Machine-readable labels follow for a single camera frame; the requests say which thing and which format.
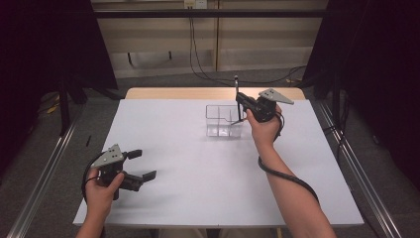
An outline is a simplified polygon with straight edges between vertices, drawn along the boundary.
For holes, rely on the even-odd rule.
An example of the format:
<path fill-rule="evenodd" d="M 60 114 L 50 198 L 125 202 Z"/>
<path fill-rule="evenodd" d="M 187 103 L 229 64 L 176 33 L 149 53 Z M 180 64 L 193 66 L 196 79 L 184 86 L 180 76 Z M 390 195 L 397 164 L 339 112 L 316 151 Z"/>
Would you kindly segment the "person's right hand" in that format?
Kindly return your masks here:
<path fill-rule="evenodd" d="M 258 150 L 273 148 L 273 142 L 279 134 L 282 126 L 282 122 L 279 117 L 281 109 L 276 107 L 275 110 L 276 115 L 271 120 L 261 123 L 257 121 L 250 109 L 246 111 L 247 121 L 252 127 L 252 136 Z"/>

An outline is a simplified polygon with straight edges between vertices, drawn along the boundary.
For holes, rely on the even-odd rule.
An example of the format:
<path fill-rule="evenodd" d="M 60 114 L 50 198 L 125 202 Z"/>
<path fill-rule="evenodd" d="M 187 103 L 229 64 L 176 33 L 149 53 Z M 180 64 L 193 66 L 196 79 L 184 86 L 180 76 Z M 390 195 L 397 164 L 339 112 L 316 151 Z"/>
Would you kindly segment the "person's left hand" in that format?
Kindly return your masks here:
<path fill-rule="evenodd" d="M 114 192 L 119 188 L 125 175 L 118 173 L 108 186 L 99 184 L 98 175 L 97 169 L 91 169 L 88 174 L 89 181 L 85 185 L 87 213 L 107 216 L 111 210 Z"/>

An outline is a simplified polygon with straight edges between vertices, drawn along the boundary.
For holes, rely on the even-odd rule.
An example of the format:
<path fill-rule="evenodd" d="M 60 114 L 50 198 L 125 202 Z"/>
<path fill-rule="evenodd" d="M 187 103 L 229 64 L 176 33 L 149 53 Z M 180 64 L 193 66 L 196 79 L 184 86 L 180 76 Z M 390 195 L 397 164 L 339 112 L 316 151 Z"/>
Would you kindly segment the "black curtain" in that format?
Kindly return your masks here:
<path fill-rule="evenodd" d="M 0 0 L 0 177 L 38 118 L 42 97 L 116 89 L 91 0 Z"/>
<path fill-rule="evenodd" d="M 328 0 L 303 81 L 335 84 L 420 188 L 420 0 Z"/>

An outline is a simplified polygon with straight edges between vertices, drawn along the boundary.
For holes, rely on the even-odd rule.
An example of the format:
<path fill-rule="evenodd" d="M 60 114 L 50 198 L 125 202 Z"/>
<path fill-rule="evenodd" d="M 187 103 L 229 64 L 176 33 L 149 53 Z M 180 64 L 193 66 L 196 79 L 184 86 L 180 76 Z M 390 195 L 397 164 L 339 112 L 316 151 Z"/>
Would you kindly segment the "white wall socket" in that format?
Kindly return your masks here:
<path fill-rule="evenodd" d="M 183 0 L 185 9 L 200 9 L 204 10 L 208 8 L 207 0 Z"/>

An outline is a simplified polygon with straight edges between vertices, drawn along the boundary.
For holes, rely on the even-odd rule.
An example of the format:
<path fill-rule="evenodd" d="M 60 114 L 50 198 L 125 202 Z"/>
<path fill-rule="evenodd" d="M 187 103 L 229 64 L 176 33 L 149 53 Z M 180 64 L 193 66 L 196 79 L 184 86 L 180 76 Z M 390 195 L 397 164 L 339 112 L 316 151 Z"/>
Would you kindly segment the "white table sheet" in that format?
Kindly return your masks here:
<path fill-rule="evenodd" d="M 130 227 L 277 227 L 284 223 L 248 123 L 238 138 L 207 134 L 208 100 L 126 99 L 105 144 L 142 150 L 125 162 L 127 173 L 156 172 L 139 191 L 120 193 L 106 222 Z M 282 108 L 285 126 L 274 146 L 286 164 L 317 193 L 335 226 L 363 219 L 312 105 Z"/>

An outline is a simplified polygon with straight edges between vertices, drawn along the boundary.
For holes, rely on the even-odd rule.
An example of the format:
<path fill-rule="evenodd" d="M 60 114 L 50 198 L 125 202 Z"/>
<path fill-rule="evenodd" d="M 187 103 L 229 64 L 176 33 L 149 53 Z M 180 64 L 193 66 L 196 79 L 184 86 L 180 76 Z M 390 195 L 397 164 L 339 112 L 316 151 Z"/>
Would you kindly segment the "clear acrylic organizer box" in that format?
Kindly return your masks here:
<path fill-rule="evenodd" d="M 207 105 L 206 135 L 239 138 L 242 134 L 242 107 L 238 105 Z"/>

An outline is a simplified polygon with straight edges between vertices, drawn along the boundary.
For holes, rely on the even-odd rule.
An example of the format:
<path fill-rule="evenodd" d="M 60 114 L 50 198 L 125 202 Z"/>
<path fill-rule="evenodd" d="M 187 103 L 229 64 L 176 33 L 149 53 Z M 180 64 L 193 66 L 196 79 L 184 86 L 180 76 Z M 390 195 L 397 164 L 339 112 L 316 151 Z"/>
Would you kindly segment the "aluminium frame rail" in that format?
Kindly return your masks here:
<path fill-rule="evenodd" d="M 52 181 L 53 174 L 55 173 L 62 155 L 64 154 L 67 145 L 71 140 L 76 124 L 80 118 L 80 115 L 83 113 L 84 108 L 84 105 L 77 106 L 75 108 L 74 115 L 70 118 L 69 124 L 57 137 L 54 148 L 51 154 L 48 156 L 48 160 L 43 166 L 43 170 L 40 176 L 34 180 L 34 183 L 31 186 L 31 194 L 20 209 L 20 212 L 10 231 L 6 235 L 6 238 L 25 238 Z"/>
<path fill-rule="evenodd" d="M 340 157 L 347 162 L 360 190 L 364 195 L 365 200 L 368 203 L 369 208 L 375 217 L 375 220 L 380 226 L 380 230 L 386 238 L 402 238 L 391 214 L 370 182 L 367 173 L 359 162 L 358 157 L 356 156 L 344 132 L 338 127 L 337 123 L 333 121 L 332 110 L 326 102 L 319 103 L 319 110 L 328 125 L 325 129 L 325 134 L 332 135 L 337 142 L 337 163 L 340 162 Z"/>

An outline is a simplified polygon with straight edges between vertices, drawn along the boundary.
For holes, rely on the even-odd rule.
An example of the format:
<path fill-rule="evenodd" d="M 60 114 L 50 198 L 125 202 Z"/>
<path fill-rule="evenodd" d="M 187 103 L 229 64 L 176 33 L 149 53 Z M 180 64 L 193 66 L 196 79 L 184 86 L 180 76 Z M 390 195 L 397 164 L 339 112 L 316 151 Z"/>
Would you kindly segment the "silver ferrule makeup brush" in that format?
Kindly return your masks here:
<path fill-rule="evenodd" d="M 241 104 L 240 102 L 237 100 L 237 96 L 239 93 L 239 78 L 237 75 L 234 76 L 234 82 L 235 82 L 235 99 L 237 102 L 237 112 L 238 112 L 238 121 L 233 123 L 233 125 L 235 124 L 239 124 L 242 122 L 242 110 L 241 110 Z"/>

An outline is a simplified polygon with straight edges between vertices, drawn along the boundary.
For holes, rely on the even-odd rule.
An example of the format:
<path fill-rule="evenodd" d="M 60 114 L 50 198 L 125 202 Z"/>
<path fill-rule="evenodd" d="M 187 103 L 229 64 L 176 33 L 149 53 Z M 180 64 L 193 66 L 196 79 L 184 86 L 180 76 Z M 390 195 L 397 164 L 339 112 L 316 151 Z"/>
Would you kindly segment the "black stand leg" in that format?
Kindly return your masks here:
<path fill-rule="evenodd" d="M 59 94 L 59 107 L 60 107 L 60 117 L 61 117 L 60 135 L 63 136 L 70 126 L 67 90 L 65 87 L 65 80 L 63 78 L 59 81 L 58 94 Z"/>

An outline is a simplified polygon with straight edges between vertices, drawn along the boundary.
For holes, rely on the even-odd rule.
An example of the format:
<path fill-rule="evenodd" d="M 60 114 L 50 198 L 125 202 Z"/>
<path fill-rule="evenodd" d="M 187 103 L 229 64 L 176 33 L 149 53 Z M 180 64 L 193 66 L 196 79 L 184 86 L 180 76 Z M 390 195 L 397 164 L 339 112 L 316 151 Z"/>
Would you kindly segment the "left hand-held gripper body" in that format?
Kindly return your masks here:
<path fill-rule="evenodd" d="M 138 191 L 144 183 L 141 177 L 127 174 L 123 170 L 123 165 L 128 159 L 126 153 L 121 151 L 118 144 L 114 144 L 108 150 L 102 152 L 91 165 L 92 168 L 99 170 L 100 180 L 105 186 L 108 186 L 118 173 L 125 175 L 119 188 L 114 192 L 114 200 L 119 198 L 119 189 Z"/>

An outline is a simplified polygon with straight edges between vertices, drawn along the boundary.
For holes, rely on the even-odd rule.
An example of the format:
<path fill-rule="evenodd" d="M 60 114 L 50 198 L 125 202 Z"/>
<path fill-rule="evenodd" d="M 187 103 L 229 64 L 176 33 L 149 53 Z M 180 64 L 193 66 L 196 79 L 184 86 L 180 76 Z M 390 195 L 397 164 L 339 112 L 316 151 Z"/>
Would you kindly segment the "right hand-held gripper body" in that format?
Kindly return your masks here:
<path fill-rule="evenodd" d="M 273 88 L 259 93 L 258 98 L 244 96 L 244 109 L 250 109 L 258 122 L 267 122 L 276 115 L 277 103 L 293 105 L 294 101 Z"/>

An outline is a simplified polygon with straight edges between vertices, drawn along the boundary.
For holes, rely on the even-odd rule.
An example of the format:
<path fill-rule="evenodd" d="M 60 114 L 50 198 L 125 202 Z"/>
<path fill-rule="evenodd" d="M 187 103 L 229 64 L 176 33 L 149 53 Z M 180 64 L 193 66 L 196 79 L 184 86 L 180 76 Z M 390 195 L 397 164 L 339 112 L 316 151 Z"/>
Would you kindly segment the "wooden table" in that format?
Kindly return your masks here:
<path fill-rule="evenodd" d="M 276 91 L 291 100 L 304 100 L 303 91 L 296 87 L 274 87 Z M 264 87 L 240 87 L 241 92 L 258 97 Z M 235 99 L 234 87 L 133 87 L 126 99 Z"/>

